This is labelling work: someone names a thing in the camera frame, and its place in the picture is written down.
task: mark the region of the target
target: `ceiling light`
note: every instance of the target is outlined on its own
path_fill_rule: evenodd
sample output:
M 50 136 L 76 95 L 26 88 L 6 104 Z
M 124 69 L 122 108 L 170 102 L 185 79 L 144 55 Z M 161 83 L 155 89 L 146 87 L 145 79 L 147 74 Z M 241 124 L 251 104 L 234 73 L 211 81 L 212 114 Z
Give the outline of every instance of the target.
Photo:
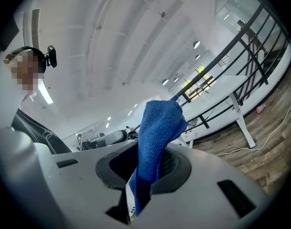
M 47 104 L 52 104 L 53 103 L 53 100 L 52 98 L 50 97 L 46 87 L 45 87 L 45 84 L 44 82 L 41 82 L 39 84 L 39 91 L 41 93 L 41 95 L 44 97 L 44 99 L 46 100 Z
M 165 80 L 162 81 L 162 85 L 164 86 L 168 82 L 169 82 L 169 80 L 168 79 L 165 79 Z
M 36 97 L 36 95 L 37 95 L 37 92 L 34 92 L 29 96 L 29 98 L 32 100 L 32 102 L 34 102 L 33 98 Z
M 199 42 L 199 41 L 195 41 L 195 42 L 193 43 L 193 47 L 194 47 L 194 49 L 196 49 L 196 48 L 199 46 L 200 43 L 201 43 L 201 42 Z

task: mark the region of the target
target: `blue microfiber towel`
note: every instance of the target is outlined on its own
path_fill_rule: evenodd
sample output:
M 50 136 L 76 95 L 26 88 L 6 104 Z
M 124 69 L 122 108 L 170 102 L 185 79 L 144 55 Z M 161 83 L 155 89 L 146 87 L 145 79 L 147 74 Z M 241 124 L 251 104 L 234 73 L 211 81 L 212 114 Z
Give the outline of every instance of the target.
M 151 184 L 161 177 L 161 159 L 167 144 L 187 128 L 177 102 L 151 101 L 146 104 L 139 131 L 138 166 L 130 180 L 136 215 L 150 200 Z

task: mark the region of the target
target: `black metal railing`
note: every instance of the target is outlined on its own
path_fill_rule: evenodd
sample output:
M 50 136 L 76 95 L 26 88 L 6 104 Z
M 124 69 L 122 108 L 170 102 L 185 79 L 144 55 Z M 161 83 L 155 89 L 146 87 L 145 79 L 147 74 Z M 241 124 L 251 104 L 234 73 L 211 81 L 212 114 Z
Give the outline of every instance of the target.
M 260 26 L 259 30 L 254 34 L 252 33 L 252 35 L 254 35 L 252 38 L 249 38 L 248 40 L 248 44 L 245 43 L 245 41 L 242 39 L 242 37 L 244 35 L 248 35 L 250 36 L 250 30 L 251 30 L 251 25 L 255 22 L 255 20 L 258 18 L 258 16 L 260 15 L 260 13 L 266 10 L 268 16 L 266 17 L 266 19 L 264 20 L 263 24 Z M 268 35 L 265 37 L 265 39 L 262 41 L 261 45 L 259 45 L 259 38 L 258 35 L 259 33 L 262 31 L 263 27 L 265 26 L 267 20 L 269 19 L 269 17 L 271 17 L 274 20 L 274 24 L 272 26 L 272 28 L 270 29 Z M 275 28 L 275 26 L 279 27 L 279 33 L 278 36 L 276 38 L 276 40 L 274 41 L 273 45 L 271 46 L 271 48 L 269 49 L 269 51 L 266 51 L 266 48 L 264 48 L 267 40 L 270 38 L 271 40 L 273 39 L 271 37 L 271 34 Z M 275 46 L 277 44 L 277 42 L 280 40 L 281 35 L 283 35 L 284 42 L 281 48 L 278 48 L 277 50 L 279 50 L 279 52 L 277 53 L 276 56 L 273 57 L 273 60 L 269 63 L 270 65 L 268 65 L 266 68 L 263 67 L 263 65 L 267 64 L 267 59 L 269 58 L 269 56 L 272 56 L 271 52 L 275 52 Z M 268 84 L 268 76 L 269 76 L 269 72 L 271 72 L 272 67 L 275 65 L 275 63 L 280 60 L 280 54 L 281 52 L 284 53 L 285 49 L 288 45 L 288 43 L 290 42 L 289 39 L 289 35 L 286 31 L 286 29 L 284 28 L 283 24 L 281 23 L 281 21 L 278 19 L 278 17 L 273 13 L 272 10 L 270 10 L 266 5 L 264 5 L 263 3 L 260 3 L 259 7 L 257 8 L 257 10 L 255 11 L 255 13 L 252 15 L 252 17 L 250 18 L 250 20 L 243 25 L 243 27 L 241 28 L 241 31 L 233 38 L 233 40 L 221 51 L 221 53 L 198 75 L 196 75 L 191 82 L 189 82 L 184 88 L 182 88 L 176 95 L 178 97 L 183 96 L 184 99 L 186 100 L 181 106 L 184 106 L 185 104 L 190 103 L 195 97 L 197 97 L 201 92 L 205 91 L 205 89 L 210 86 L 211 84 L 215 83 L 215 81 L 217 81 L 222 75 L 225 74 L 225 72 L 227 70 L 229 70 L 236 62 L 237 60 L 245 53 L 248 53 L 248 59 L 247 59 L 247 63 L 236 73 L 236 75 L 240 75 L 244 70 L 245 70 L 245 75 L 247 76 L 246 80 L 239 86 L 237 87 L 236 90 L 234 90 L 234 96 L 238 102 L 238 104 L 240 106 L 243 105 L 243 102 L 249 98 L 249 96 L 252 94 L 252 91 L 254 91 L 254 89 L 261 85 L 261 84 Z M 223 61 L 223 59 L 225 59 L 225 56 L 228 55 L 229 51 L 237 44 L 240 43 L 244 49 L 242 50 L 242 52 L 239 53 L 239 55 L 231 62 L 227 62 L 224 65 L 226 65 L 226 68 L 223 69 L 223 71 L 216 76 L 215 78 L 213 78 L 212 76 L 209 77 L 208 79 L 206 79 L 204 82 L 202 82 L 201 84 L 199 84 L 198 87 L 194 88 L 194 91 L 192 91 L 191 93 L 186 94 L 187 90 L 190 89 L 192 86 L 197 85 L 197 82 L 200 81 L 205 74 L 207 74 L 215 65 L 218 65 L 219 63 L 221 63 Z M 260 63 L 258 61 L 258 54 L 260 52 L 260 50 L 265 51 L 265 56 L 262 60 L 262 62 Z M 259 72 L 260 74 L 260 79 L 255 82 L 255 76 L 256 73 Z M 190 128 L 188 128 L 186 131 L 190 131 L 198 126 L 201 125 L 205 125 L 206 128 L 209 128 L 209 124 L 208 122 L 215 119 L 216 117 L 220 116 L 221 114 L 225 113 L 226 111 L 228 111 L 229 109 L 233 108 L 233 104 L 229 104 L 226 100 L 229 97 L 225 97 L 224 99 L 220 100 L 218 103 L 216 103 L 214 106 L 212 106 L 211 108 L 209 108 L 208 110 L 206 110 L 205 112 L 201 113 L 200 115 L 187 120 L 188 122 L 199 118 L 201 120 L 201 123 L 196 124 Z M 220 105 L 221 103 L 225 102 L 228 104 L 228 106 L 223 109 L 222 111 L 219 111 L 218 113 L 216 113 L 214 116 L 211 116 L 212 113 L 214 112 L 214 109 L 216 106 Z M 206 118 L 204 118 L 203 116 L 206 113 L 210 113 L 210 115 Z
M 226 66 L 228 62 L 229 56 L 226 54 L 217 64 L 222 67 Z

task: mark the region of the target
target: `white cable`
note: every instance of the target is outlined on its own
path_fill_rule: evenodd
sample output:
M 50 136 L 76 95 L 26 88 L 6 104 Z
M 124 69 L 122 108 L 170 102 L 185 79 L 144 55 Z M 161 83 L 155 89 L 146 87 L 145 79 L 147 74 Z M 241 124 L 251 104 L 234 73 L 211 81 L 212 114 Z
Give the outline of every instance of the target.
M 284 124 L 284 122 L 285 122 L 285 120 L 286 120 L 286 118 L 287 118 L 287 116 L 288 116 L 288 113 L 289 113 L 289 111 L 291 110 L 291 106 L 290 106 L 290 108 L 288 109 L 288 111 L 287 111 L 287 114 L 286 114 L 286 116 L 285 116 L 285 118 L 284 118 L 284 120 L 283 120 L 283 122 L 273 131 L 273 132 L 271 132 L 270 133 L 270 135 L 268 136 L 268 138 L 267 138 L 267 140 L 266 140 L 266 142 L 264 143 L 264 145 L 262 146 L 262 147 L 260 147 L 260 148 L 255 148 L 255 149 L 249 149 L 249 148 L 246 148 L 246 147 L 243 147 L 243 148 L 240 148 L 240 149 L 237 149 L 237 150 L 234 150 L 234 151 L 232 151 L 232 152 L 230 152 L 230 153 L 224 153 L 224 154 L 218 154 L 218 155 L 216 155 L 216 156 L 220 156 L 220 155 L 229 155 L 229 154 L 232 154 L 232 153 L 234 153 L 234 152 L 237 152 L 237 151 L 240 151 L 240 150 L 243 150 L 243 149 L 246 149 L 246 150 L 249 150 L 249 151 L 256 151 L 256 150 L 260 150 L 260 149 L 262 149 L 265 145 L 266 145 L 266 143 L 268 142 L 268 140 L 270 139 L 270 137 L 271 137 L 271 135 L 273 134 L 273 133 L 275 133 L 283 124 Z

